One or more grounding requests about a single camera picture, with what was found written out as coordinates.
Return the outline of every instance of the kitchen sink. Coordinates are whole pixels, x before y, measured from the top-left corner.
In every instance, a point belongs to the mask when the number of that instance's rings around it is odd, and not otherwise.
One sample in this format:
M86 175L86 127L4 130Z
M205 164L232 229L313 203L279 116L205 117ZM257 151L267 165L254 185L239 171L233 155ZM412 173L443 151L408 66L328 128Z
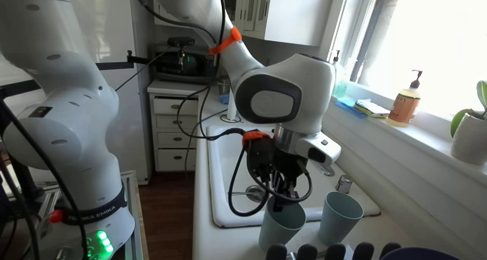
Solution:
M210 126L207 128L207 135L217 135L228 128L228 125ZM249 131L254 130L256 127L240 128ZM273 136L271 127L260 127L258 129L261 132ZM262 224L263 210L265 208L250 217L239 217L233 214L228 206L228 186L241 150L242 136L240 134L225 135L217 140L208 141L213 220L220 227L248 227L259 226ZM325 196L330 191L335 190L339 177L345 173L336 164L332 164L331 168L334 170L334 176L325 176L320 166L313 161L308 161L306 168L308 169L313 182L313 192L308 199L300 204L306 212L306 220L308 222L317 221L321 219L321 211ZM300 196L303 196L308 191L308 182L304 175L298 177L298 184L295 191L297 191ZM233 192L239 193L232 198L233 206L238 211L249 211L259 204L261 194L259 193L259 187L247 171L245 155L242 158L235 179ZM364 209L364 216L379 214L379 207L360 189L360 187L358 187L356 183L352 184L349 195L360 203Z

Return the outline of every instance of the plant pot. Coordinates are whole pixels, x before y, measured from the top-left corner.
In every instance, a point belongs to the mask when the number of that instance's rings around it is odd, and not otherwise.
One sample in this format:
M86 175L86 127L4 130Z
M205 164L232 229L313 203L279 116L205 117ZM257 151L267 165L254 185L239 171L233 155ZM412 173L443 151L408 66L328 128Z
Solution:
M454 135L452 156L475 165L487 162L487 121L465 114Z

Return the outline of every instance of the sink drain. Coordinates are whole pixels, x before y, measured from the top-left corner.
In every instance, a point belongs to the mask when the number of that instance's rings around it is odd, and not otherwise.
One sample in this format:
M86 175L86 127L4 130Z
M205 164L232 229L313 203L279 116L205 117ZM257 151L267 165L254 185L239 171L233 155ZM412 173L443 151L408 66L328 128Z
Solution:
M247 198L256 203L261 203L262 200L264 200L264 194L266 193L259 185L251 185L245 189L245 192L247 193Z

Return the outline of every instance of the blue cloth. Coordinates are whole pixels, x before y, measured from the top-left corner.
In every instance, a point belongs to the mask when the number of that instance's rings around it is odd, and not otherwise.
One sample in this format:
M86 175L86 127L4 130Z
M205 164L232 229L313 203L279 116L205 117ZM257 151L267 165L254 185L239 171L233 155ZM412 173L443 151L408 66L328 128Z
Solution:
M220 102L223 104L228 104L229 99L230 99L230 94L220 95Z
M339 99L336 101L335 105L340 107L341 109L344 109L345 111L353 114L354 116L358 118L364 118L367 115L365 113L362 113L359 111L357 108L354 107L356 99Z

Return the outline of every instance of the white countertop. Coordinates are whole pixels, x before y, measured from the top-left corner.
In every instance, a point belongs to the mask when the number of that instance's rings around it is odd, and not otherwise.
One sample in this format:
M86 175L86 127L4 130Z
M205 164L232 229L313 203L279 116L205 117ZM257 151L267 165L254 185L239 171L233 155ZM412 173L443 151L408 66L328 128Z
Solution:
M190 94L202 88L193 84L155 81L148 88L148 92L160 94ZM209 94L202 117L226 109L226 105L219 102L218 88L212 88ZM209 125L251 125L250 123L228 124L218 116L203 122L203 128ZM260 227L220 228L213 222L212 200L209 182L208 148L207 141L197 141L197 165L194 193L193 217L193 260L263 260L265 252L259 247ZM288 251L297 252L299 246L311 243L318 251L326 247L318 240L317 232L320 222L308 222L294 238L287 243ZM387 214L382 212L378 217L361 219L353 228L343 243L353 249L362 241L372 243L375 247L374 259L378 259L383 246L391 241L402 246L415 246L414 240L409 237Z

